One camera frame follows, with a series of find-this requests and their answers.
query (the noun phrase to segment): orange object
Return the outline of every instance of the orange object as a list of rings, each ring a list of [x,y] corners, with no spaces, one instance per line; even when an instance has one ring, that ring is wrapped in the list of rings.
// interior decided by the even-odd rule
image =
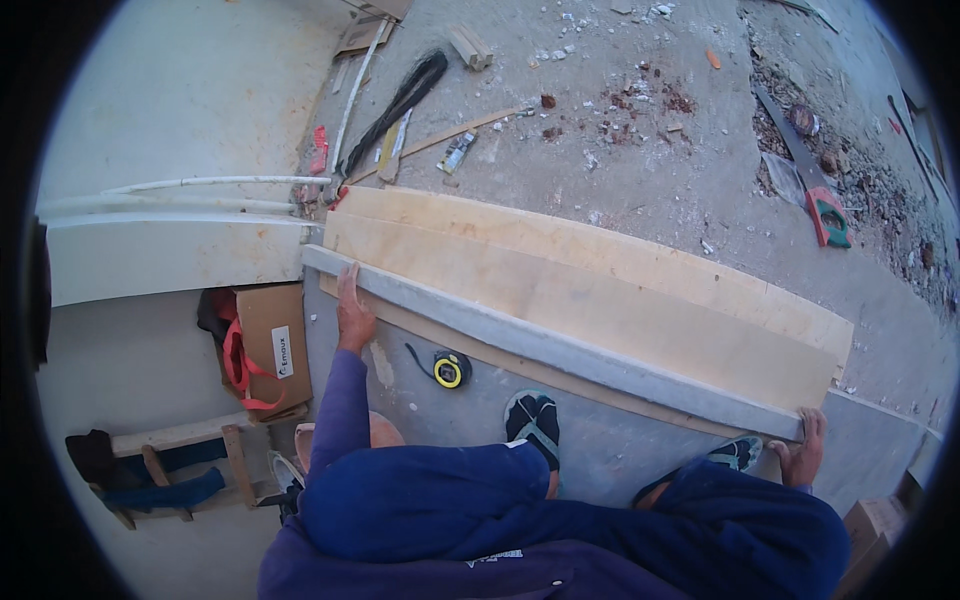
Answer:
[[[707,60],[710,61],[714,69],[720,68],[720,59],[717,58],[717,55],[713,54],[712,50],[707,49]]]

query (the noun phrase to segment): white wall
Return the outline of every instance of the white wall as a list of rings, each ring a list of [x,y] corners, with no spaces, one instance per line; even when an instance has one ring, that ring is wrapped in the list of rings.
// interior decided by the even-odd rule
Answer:
[[[349,21],[337,0],[131,0],[64,99],[39,201],[147,180],[291,175]],[[285,200],[289,185],[210,193]],[[203,190],[190,189],[190,194]],[[220,386],[198,291],[54,309],[37,383],[44,424],[74,499],[109,559],[145,598],[253,598],[276,509],[164,518],[129,532],[89,491],[63,438],[236,412]]]

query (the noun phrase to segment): red strap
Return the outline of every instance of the red strap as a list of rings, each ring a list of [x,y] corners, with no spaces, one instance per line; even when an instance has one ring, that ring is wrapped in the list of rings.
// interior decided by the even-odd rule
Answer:
[[[237,317],[227,329],[227,338],[224,340],[224,371],[230,384],[245,396],[249,395],[250,373],[265,375],[280,381],[276,375],[260,369],[250,356],[243,350],[243,335],[240,331],[240,318]],[[275,402],[264,402],[252,397],[240,398],[240,403],[248,410],[275,408],[287,395],[287,388],[280,381],[280,398]]]

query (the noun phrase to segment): blue pants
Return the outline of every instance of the blue pants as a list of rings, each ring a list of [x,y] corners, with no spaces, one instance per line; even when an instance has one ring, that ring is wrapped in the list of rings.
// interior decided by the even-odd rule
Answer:
[[[531,444],[369,448],[366,401],[360,414],[324,407],[328,398],[300,495],[300,520],[328,556],[463,561],[580,540],[695,597],[764,599],[827,598],[850,556],[843,522],[823,501],[704,459],[683,467],[649,511],[545,500],[549,470]],[[319,442],[324,408],[336,431]]]

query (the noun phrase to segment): cardboard box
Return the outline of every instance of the cardboard box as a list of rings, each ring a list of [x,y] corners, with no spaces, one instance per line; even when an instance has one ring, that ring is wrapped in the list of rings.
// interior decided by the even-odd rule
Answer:
[[[235,288],[237,314],[247,356],[260,369],[273,373],[250,375],[251,397],[274,402],[269,410],[250,410],[251,420],[264,421],[313,397],[303,328],[303,286],[300,283]],[[224,370],[223,349],[217,348],[224,387],[238,400],[244,395],[230,385]]]
[[[907,514],[894,496],[860,500],[844,517],[850,534],[851,554],[847,571],[830,596],[831,600],[852,598],[897,540]]]

